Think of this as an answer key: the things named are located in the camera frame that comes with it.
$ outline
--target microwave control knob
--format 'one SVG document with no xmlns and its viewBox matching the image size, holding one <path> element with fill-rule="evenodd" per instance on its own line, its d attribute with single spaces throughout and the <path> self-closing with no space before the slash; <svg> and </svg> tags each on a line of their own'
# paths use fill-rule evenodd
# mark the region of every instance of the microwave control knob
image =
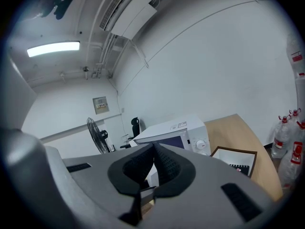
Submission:
<svg viewBox="0 0 305 229">
<path fill-rule="evenodd" d="M 199 140 L 197 143 L 196 143 L 196 147 L 200 150 L 204 149 L 205 148 L 205 141 L 203 140 Z"/>
</svg>

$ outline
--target ceiling light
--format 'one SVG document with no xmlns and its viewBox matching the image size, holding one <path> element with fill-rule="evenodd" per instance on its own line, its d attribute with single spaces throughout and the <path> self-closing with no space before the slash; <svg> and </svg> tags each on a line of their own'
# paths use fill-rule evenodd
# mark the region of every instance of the ceiling light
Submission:
<svg viewBox="0 0 305 229">
<path fill-rule="evenodd" d="M 80 49 L 80 42 L 60 42 L 60 43 L 53 43 L 35 48 L 30 48 L 28 49 L 28 55 L 31 58 L 49 52 L 72 51 L 79 49 Z"/>
</svg>

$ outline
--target microwave door window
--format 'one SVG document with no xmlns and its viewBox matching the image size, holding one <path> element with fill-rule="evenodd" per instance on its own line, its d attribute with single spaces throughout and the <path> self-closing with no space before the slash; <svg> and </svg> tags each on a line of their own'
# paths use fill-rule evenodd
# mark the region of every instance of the microwave door window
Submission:
<svg viewBox="0 0 305 229">
<path fill-rule="evenodd" d="M 180 136 L 174 136 L 166 139 L 156 140 L 156 141 L 150 141 L 150 142 L 144 142 L 141 144 L 149 144 L 149 143 L 159 143 L 159 144 L 166 144 L 174 147 L 183 148 L 183 142 Z"/>
</svg>

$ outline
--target microwave label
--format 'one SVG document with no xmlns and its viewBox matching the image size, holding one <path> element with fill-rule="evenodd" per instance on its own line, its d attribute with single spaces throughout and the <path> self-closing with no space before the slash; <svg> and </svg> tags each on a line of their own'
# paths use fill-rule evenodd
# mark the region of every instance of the microwave label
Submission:
<svg viewBox="0 0 305 229">
<path fill-rule="evenodd" d="M 185 121 L 185 122 L 182 122 L 182 123 L 178 124 L 178 128 L 180 128 L 180 127 L 182 127 L 182 126 L 186 126 L 186 125 L 187 125 L 186 121 Z"/>
<path fill-rule="evenodd" d="M 171 130 L 177 129 L 178 125 L 172 125 Z"/>
</svg>

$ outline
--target microwave oven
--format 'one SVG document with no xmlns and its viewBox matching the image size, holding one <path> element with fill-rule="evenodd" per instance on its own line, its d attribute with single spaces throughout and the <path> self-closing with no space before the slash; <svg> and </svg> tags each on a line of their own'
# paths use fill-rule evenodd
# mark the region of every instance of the microwave oven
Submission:
<svg viewBox="0 0 305 229">
<path fill-rule="evenodd" d="M 131 146 L 159 143 L 211 155 L 206 126 L 195 114 L 148 127 L 130 142 Z"/>
</svg>

